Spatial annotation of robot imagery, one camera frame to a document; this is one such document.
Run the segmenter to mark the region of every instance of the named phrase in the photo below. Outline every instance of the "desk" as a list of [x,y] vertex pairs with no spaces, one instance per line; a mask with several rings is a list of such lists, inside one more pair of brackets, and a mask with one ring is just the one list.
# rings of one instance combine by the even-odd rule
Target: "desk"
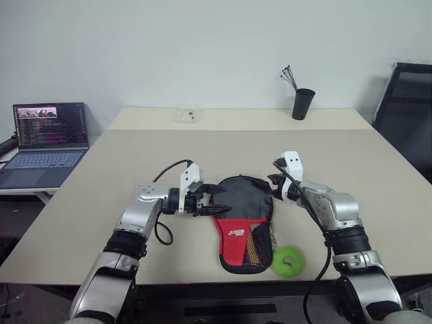
[[[212,124],[212,130],[179,131],[140,130],[140,118],[152,119],[157,111],[126,109],[113,125],[122,125],[119,121],[127,119],[133,120],[133,125],[130,129],[124,129],[127,124],[113,126],[96,141],[1,266],[0,281],[80,284],[135,186],[152,180],[174,161],[193,159],[204,170],[206,182],[217,183],[239,173],[265,178],[276,172],[271,164],[274,158],[289,150],[299,152],[305,180],[349,192],[357,199],[371,245],[379,251],[390,275],[430,273],[432,186],[355,111],[340,111],[353,116],[354,121],[335,123],[333,130],[320,130],[325,126],[308,123],[309,118],[325,123],[325,118],[316,118],[314,112],[325,115],[324,111],[311,111],[303,121],[307,130],[252,131],[253,123],[249,123],[249,130],[218,130],[226,126]],[[259,112],[241,112],[242,127],[255,113]],[[269,114],[282,118],[287,113]],[[264,115],[261,120],[268,121]],[[165,174],[160,182],[178,186],[181,170]],[[163,246],[151,236],[136,276],[138,284],[286,279],[270,269],[256,275],[223,270],[217,253],[219,238],[209,217],[164,215],[161,220],[172,229],[174,243]],[[292,279],[314,278],[326,251],[318,227],[304,209],[278,200],[273,221],[278,244],[297,245],[307,258],[306,269]],[[337,277],[338,272],[330,267],[324,279]]]

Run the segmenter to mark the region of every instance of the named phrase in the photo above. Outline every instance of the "green ball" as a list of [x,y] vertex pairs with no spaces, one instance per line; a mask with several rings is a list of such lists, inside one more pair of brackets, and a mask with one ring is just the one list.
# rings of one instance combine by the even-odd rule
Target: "green ball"
[[273,253],[271,268],[278,275],[293,277],[302,273],[305,266],[306,258],[297,246],[284,246]]

